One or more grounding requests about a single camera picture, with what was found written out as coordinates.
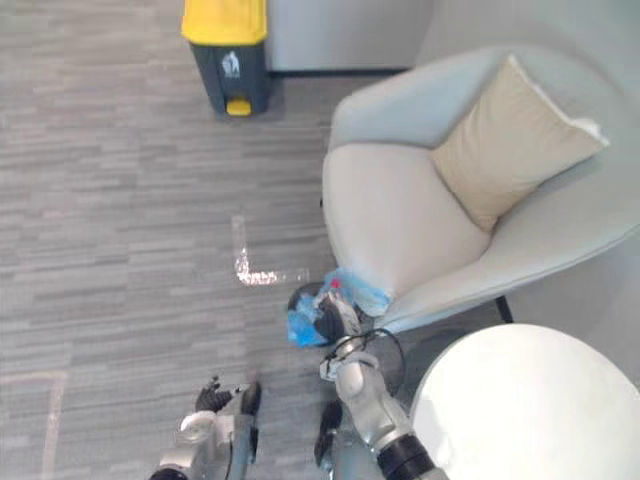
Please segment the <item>beige cushion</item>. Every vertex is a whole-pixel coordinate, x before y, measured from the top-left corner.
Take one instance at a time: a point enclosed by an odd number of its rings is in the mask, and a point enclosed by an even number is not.
[[[570,119],[513,56],[433,161],[471,219],[490,232],[538,185],[608,144],[590,119]]]
[[[338,263],[392,297],[475,261],[489,245],[429,155],[352,143],[324,161],[324,213]]]

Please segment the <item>chair seat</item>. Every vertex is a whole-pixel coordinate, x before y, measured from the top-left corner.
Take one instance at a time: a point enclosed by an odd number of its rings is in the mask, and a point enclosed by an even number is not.
[[[332,150],[323,199],[338,264],[392,298],[477,260],[491,239],[423,148],[352,143]]]

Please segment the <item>white sticker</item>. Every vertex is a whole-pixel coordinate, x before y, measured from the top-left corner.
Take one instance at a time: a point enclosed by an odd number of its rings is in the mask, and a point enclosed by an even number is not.
[[[233,50],[222,57],[222,69],[226,78],[240,78],[240,60]]]

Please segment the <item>yellow lid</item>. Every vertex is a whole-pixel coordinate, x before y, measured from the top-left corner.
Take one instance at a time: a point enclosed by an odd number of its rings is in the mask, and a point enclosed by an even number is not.
[[[199,45],[255,45],[267,36],[266,0],[185,0],[182,35]]]

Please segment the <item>white tape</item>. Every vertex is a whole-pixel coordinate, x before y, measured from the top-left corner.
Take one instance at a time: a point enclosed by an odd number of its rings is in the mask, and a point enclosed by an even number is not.
[[[309,281],[309,270],[306,268],[252,272],[247,249],[247,231],[244,224],[242,215],[234,215],[231,218],[233,253],[235,256],[234,267],[238,280],[248,287]]]
[[[67,383],[68,374],[63,370],[39,371],[16,375],[7,375],[0,378],[0,385],[22,382],[51,382],[49,395],[49,414],[47,416],[47,429],[42,449],[42,473],[41,480],[51,480],[56,460],[56,448],[58,446],[58,432],[60,430],[60,414],[62,412],[62,395]]]

